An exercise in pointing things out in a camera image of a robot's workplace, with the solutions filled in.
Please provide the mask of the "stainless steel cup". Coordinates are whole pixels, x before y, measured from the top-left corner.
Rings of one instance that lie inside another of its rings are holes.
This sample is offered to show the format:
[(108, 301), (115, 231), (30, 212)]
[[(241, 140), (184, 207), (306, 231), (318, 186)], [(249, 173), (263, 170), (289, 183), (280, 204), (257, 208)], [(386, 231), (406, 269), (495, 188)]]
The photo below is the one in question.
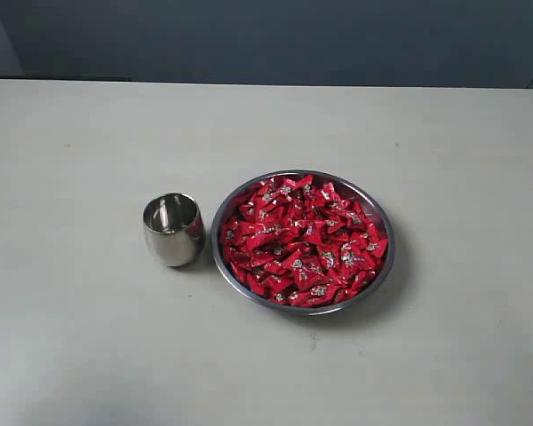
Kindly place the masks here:
[(195, 261), (203, 250), (205, 230), (196, 201), (184, 193), (167, 193), (144, 208), (143, 226), (150, 252), (168, 267)]

